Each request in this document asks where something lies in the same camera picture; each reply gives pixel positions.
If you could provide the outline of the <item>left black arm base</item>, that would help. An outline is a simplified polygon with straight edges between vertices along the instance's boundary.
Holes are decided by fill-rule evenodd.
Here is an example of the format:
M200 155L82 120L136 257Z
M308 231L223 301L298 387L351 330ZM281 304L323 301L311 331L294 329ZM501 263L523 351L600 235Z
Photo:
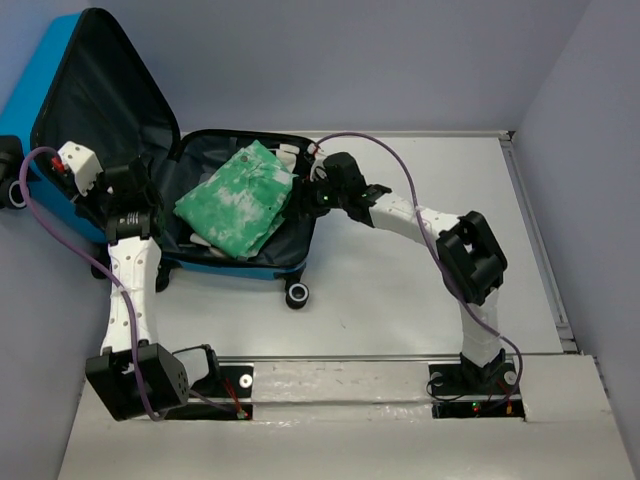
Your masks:
M221 377L213 374L198 380L188 403L167 413L173 421L250 421L254 406L254 365L223 363Z

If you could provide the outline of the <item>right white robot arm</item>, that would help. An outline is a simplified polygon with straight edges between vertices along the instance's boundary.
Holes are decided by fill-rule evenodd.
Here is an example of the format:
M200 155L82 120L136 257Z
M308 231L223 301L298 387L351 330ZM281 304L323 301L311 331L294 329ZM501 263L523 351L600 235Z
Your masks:
M476 211L462 216L438 212L379 184L334 186L308 179L294 181L284 216L316 219L333 209L427 247L446 289L460 304L462 384L473 392L491 386L505 358L497 303L507 260L484 216Z

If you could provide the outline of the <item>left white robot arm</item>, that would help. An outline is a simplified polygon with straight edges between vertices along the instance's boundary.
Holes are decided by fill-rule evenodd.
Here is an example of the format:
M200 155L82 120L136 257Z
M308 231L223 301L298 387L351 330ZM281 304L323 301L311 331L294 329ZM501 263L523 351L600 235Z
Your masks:
M170 352L158 339L154 302L164 205L151 179L151 161L145 154L115 155L98 177L110 257L103 273L112 289L107 332L99 354L87 359L85 375L117 421L142 415L161 421L187 404L192 388L209 395L221 383L210 345Z

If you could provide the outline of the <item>blue hard-shell suitcase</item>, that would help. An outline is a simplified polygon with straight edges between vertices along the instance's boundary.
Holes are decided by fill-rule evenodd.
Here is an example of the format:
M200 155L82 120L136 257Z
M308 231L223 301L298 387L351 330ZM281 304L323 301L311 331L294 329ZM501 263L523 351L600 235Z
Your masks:
M237 151L259 142L294 160L293 171L310 174L308 138L273 132L203 129L182 134L167 100L126 33L108 11L89 8L52 21L1 113L1 202L17 204L18 170L39 146L73 141L93 150L104 168L124 154L154 157L152 181L164 202L161 240L164 290L171 272L184 268L253 279L281 279L289 307L306 305L302 282L315 223L285 221L249 259L223 259L191 240L175 216L176 201L216 172Z

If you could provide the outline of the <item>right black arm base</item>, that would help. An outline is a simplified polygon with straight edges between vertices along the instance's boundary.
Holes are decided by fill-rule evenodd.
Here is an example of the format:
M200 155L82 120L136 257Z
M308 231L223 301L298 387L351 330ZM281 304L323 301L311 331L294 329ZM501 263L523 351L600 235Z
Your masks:
M484 383L471 385L462 376L459 364L436 363L429 366L425 390L432 401L434 419L526 418L512 362L499 367Z

